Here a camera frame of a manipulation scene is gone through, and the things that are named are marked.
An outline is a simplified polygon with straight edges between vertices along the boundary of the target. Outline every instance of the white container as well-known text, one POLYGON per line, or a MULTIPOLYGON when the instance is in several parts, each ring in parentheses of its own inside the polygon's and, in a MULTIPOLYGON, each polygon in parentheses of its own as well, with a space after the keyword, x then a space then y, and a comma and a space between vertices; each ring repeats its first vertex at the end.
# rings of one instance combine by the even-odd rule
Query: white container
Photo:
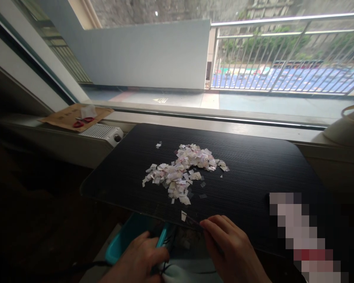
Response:
POLYGON ((324 130, 324 135, 331 141, 340 145, 354 147, 354 111, 345 115, 345 111, 354 109, 349 106, 342 110, 342 118, 324 130))

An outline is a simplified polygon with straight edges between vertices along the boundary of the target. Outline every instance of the teal basket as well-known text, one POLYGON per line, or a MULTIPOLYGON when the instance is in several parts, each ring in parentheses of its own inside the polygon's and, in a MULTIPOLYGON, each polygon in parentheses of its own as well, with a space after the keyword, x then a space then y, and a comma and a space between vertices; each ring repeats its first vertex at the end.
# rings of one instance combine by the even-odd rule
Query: teal basket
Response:
MULTIPOLYGON (((107 248, 105 255, 107 263, 114 265, 133 239, 147 230, 153 230, 156 224, 157 220, 152 217, 133 213, 107 248)), ((164 223, 156 245, 157 248, 161 247, 164 243, 168 228, 169 223, 164 223)))

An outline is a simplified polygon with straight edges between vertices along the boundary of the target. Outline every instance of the hand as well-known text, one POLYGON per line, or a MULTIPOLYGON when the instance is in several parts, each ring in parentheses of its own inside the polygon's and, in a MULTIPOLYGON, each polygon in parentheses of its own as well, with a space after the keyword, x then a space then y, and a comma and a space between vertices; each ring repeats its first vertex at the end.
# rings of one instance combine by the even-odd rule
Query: hand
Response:
POLYGON ((134 239, 100 283, 161 283, 161 275, 150 276, 150 272, 153 266, 169 261, 169 252, 156 248, 158 238, 148 237, 146 231, 134 239))
POLYGON ((225 283, 270 283, 247 234, 227 216, 215 215, 201 221, 206 246, 216 271, 225 283), (221 254, 214 240, 222 249, 221 254))

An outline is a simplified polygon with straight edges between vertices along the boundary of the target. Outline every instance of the balcony railing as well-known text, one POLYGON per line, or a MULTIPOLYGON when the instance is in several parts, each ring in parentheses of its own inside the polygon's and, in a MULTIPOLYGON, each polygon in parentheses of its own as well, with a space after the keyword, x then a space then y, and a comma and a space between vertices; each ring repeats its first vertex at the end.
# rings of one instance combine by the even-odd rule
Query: balcony railing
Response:
POLYGON ((338 95, 354 89, 354 13, 211 28, 216 30, 211 88, 338 95))

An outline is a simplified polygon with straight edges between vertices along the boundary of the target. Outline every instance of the glass pane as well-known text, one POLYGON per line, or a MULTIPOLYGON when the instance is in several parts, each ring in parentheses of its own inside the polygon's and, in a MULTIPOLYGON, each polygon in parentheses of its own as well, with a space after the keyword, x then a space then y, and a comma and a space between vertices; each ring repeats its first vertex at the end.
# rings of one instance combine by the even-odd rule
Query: glass pane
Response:
POLYGON ((13 1, 95 104, 312 125, 354 104, 354 17, 241 24, 354 4, 13 1))

